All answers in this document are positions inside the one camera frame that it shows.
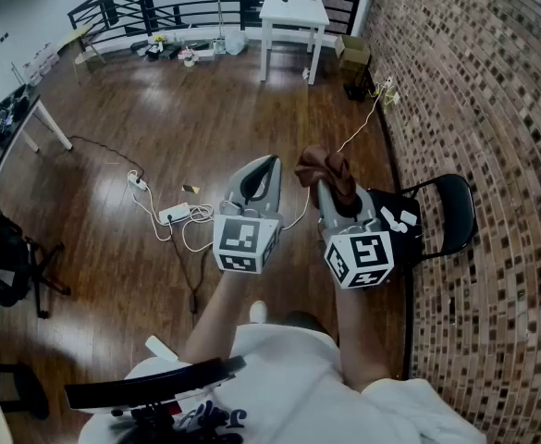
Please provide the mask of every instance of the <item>white bag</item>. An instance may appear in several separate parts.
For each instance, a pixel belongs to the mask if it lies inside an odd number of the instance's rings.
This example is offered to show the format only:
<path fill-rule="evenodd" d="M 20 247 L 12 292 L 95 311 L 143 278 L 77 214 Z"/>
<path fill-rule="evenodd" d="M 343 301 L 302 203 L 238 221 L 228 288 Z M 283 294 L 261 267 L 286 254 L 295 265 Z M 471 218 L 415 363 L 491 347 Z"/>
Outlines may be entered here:
<path fill-rule="evenodd" d="M 230 55 L 238 55 L 248 44 L 244 31 L 228 31 L 225 36 L 225 49 Z"/>

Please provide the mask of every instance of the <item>hardwood floor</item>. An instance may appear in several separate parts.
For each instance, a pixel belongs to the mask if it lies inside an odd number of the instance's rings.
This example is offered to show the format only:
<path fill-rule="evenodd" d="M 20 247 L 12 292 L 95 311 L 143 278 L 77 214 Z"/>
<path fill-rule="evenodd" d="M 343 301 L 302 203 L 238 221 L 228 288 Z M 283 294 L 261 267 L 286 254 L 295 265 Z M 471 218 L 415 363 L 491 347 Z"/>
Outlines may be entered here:
<path fill-rule="evenodd" d="M 231 174 L 259 156 L 277 154 L 283 163 L 280 212 L 290 223 L 306 196 L 292 172 L 301 150 L 311 143 L 337 150 L 371 108 L 370 102 L 346 98 L 333 50 L 325 48 L 313 87 L 301 77 L 311 65 L 304 45 L 275 43 L 266 83 L 258 80 L 256 44 L 244 54 L 194 68 L 132 55 L 107 60 L 92 74 L 82 70 L 78 85 L 65 55 L 41 84 L 43 102 L 68 136 L 105 143 L 139 163 L 155 211 L 182 202 L 217 208 Z M 0 308 L 0 363 L 29 364 L 52 413 L 45 422 L 25 413 L 7 419 L 16 442 L 72 443 L 89 416 L 70 411 L 64 385 L 122 378 L 150 356 L 144 342 L 152 334 L 177 350 L 191 331 L 189 290 L 173 246 L 156 239 L 148 216 L 131 200 L 126 177 L 132 164 L 81 140 L 72 140 L 68 153 L 34 119 L 29 133 L 41 151 L 34 154 L 22 139 L 16 142 L 0 178 L 0 207 L 44 247 L 65 243 L 52 273 L 73 292 L 70 298 L 44 292 L 52 315 L 46 321 L 36 318 L 32 294 L 10 309 Z M 345 153 L 365 188 L 393 190 L 377 117 Z M 201 191 L 184 192 L 182 184 Z M 149 202 L 148 195 L 137 196 Z M 336 336 L 334 287 L 317 219 L 310 206 L 296 227 L 283 232 L 264 273 L 251 277 L 241 305 L 243 322 L 250 304 L 262 299 L 271 319 L 308 311 Z M 192 248 L 212 240 L 212 226 L 188 227 Z M 165 234 L 162 228 L 160 235 Z M 187 251 L 178 239 L 195 284 L 202 254 Z M 219 278 L 209 254 L 201 310 Z M 397 277 L 366 293 L 394 375 L 401 373 L 403 356 L 403 298 Z"/>

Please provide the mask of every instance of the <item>power strip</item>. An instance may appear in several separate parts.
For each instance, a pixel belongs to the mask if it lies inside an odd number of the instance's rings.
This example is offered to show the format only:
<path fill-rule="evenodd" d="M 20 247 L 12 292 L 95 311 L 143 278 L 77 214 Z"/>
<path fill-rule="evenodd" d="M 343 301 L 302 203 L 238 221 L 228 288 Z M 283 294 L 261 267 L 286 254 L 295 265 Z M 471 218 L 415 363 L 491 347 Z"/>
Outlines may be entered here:
<path fill-rule="evenodd" d="M 163 211 L 159 211 L 159 222 L 162 224 L 168 224 L 170 222 L 169 218 L 171 217 L 171 222 L 178 222 L 186 217 L 190 216 L 190 206 L 188 203 L 181 203 L 179 205 L 174 205 Z"/>
<path fill-rule="evenodd" d="M 129 182 L 139 188 L 141 191 L 147 191 L 147 183 L 142 179 L 137 178 L 137 175 L 133 172 L 129 172 Z"/>

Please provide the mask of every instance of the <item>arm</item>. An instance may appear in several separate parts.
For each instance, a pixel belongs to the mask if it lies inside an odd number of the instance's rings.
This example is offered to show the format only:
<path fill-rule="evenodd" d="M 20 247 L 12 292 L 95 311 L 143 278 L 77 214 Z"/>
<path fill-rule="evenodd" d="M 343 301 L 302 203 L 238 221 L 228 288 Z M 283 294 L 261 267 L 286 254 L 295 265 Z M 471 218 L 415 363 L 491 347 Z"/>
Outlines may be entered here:
<path fill-rule="evenodd" d="M 343 290 L 336 282 L 334 286 L 342 375 L 344 382 L 360 393 L 376 380 L 390 378 L 387 356 L 363 291 Z"/>
<path fill-rule="evenodd" d="M 223 273 L 211 301 L 180 354 L 181 362 L 197 364 L 219 357 L 229 358 L 245 293 L 247 275 Z"/>

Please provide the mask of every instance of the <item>white t-shirt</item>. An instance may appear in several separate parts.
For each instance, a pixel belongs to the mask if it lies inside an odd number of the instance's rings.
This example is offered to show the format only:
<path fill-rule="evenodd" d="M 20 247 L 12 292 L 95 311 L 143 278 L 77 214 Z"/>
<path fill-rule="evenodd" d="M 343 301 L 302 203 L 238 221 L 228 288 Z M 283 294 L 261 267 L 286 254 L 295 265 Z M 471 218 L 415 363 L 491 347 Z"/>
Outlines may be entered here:
<path fill-rule="evenodd" d="M 342 383 L 339 350 L 319 332 L 299 327 L 239 326 L 232 356 L 246 366 L 212 392 L 180 402 L 180 429 L 198 428 L 214 408 L 227 412 L 216 429 L 235 443 L 486 444 L 486 438 L 443 402 L 422 379 L 379 380 L 358 393 Z M 137 365 L 127 378 L 175 370 L 188 364 L 159 358 Z M 129 418 L 92 417 L 80 444 L 118 443 Z"/>

